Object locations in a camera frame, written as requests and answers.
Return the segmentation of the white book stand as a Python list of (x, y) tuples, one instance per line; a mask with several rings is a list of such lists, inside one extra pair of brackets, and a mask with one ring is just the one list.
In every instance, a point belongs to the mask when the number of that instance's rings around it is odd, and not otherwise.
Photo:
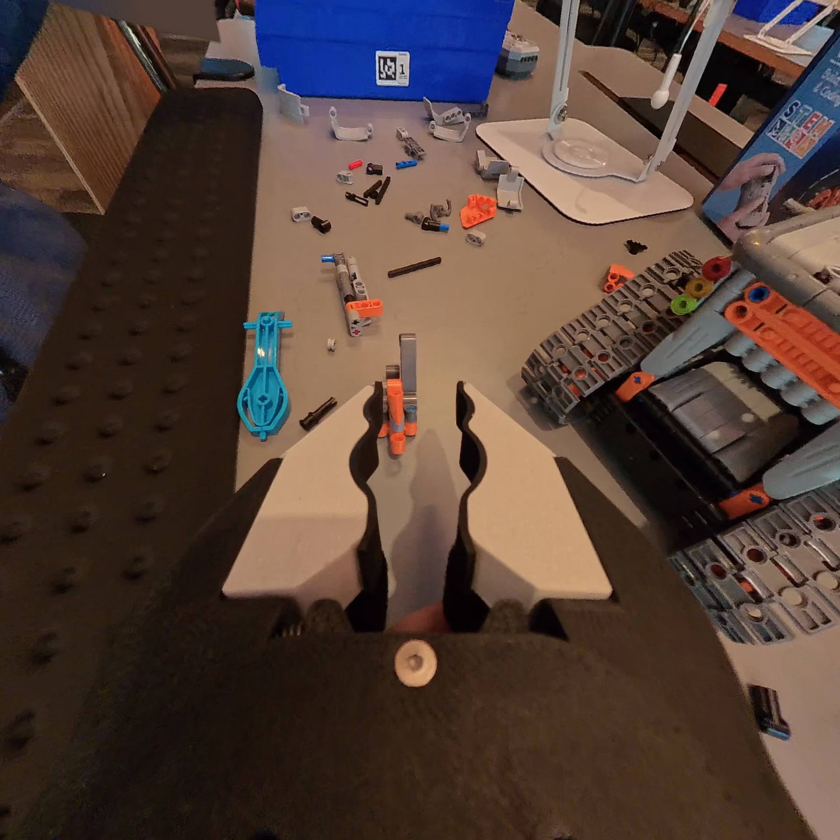
[(476, 135), (562, 215), (582, 224), (603, 225), (687, 209), (686, 189), (659, 173), (675, 148), (699, 81), (711, 57), (732, 1), (710, 2), (695, 54), (679, 88), (654, 153), (646, 160), (568, 114), (574, 27), (579, 2), (563, 1), (560, 40), (549, 117), (485, 122)]

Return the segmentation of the toy vehicle product box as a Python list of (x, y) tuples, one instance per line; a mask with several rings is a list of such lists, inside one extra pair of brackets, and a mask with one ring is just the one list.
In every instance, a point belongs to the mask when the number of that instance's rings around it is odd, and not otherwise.
[(839, 205), (836, 31), (707, 195), (701, 214), (729, 243), (788, 218), (784, 206)]

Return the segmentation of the orange beam with black axle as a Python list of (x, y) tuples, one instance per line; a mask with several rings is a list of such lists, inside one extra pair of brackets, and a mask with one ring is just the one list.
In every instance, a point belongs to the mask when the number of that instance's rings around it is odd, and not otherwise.
[(349, 335), (352, 338), (361, 337), (373, 319), (383, 314), (382, 300), (369, 296), (354, 256), (332, 253), (322, 255), (321, 262), (335, 268), (336, 284)]

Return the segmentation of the blue plastic storage bin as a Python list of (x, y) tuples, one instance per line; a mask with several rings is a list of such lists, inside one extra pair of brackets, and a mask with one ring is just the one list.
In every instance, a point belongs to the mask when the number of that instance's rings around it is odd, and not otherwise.
[(304, 98), (487, 99), (513, 1), (258, 1), (259, 61)]

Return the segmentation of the grey orange tracked toy vehicle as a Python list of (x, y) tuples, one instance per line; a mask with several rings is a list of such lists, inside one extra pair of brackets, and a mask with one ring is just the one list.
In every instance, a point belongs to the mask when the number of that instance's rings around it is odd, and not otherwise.
[(667, 520), (669, 564), (735, 643), (838, 627), (838, 214), (791, 199), (730, 256), (670, 254), (521, 368)]

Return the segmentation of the orange grey brick assembly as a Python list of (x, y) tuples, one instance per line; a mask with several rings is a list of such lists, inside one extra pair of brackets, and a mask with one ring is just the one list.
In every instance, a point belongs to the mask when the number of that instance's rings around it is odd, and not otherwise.
[(379, 438), (386, 438), (392, 457), (400, 457), (418, 429), (418, 401), (415, 392), (406, 389), (401, 377), (388, 375), (384, 385), (383, 421)]

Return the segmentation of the black dimpled foam mat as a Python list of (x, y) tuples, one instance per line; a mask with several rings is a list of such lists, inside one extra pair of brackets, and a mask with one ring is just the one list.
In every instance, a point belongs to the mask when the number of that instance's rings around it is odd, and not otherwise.
[(233, 492), (263, 107), (171, 91), (2, 430), (2, 838), (112, 636)]

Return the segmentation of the teal plastic separator tool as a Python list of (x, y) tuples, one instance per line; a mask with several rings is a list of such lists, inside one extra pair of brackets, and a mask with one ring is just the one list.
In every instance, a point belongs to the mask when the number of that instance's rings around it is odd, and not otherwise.
[(261, 442), (277, 434), (290, 412), (290, 398), (280, 374), (280, 336), (290, 329), (283, 311), (262, 311), (244, 322), (255, 334), (254, 362), (237, 399), (238, 415), (246, 429)]

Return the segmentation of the person's right hand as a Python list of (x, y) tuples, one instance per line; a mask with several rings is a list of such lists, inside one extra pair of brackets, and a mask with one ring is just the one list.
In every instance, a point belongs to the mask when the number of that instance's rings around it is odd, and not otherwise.
[(438, 601), (404, 615), (389, 627), (389, 631), (394, 634), (446, 634), (450, 632), (450, 625), (444, 604)]

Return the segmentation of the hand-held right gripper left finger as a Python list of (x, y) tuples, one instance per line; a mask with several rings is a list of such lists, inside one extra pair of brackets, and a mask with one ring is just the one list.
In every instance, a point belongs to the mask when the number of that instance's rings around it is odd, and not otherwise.
[(364, 386), (280, 459), (222, 593), (348, 607), (385, 602), (389, 569), (370, 477), (379, 465), (382, 384)]

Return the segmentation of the wooden pillar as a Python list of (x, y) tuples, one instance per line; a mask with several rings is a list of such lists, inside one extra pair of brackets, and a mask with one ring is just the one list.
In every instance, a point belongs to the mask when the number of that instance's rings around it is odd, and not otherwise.
[(161, 95), (177, 84), (153, 31), (58, 3), (16, 82), (100, 214)]

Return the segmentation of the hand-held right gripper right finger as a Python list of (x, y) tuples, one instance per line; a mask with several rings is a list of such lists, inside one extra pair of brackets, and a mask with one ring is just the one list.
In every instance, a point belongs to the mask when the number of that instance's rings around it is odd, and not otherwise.
[(465, 381), (456, 386), (456, 424), (469, 483), (448, 555), (445, 611), (608, 600), (613, 586), (553, 452)]

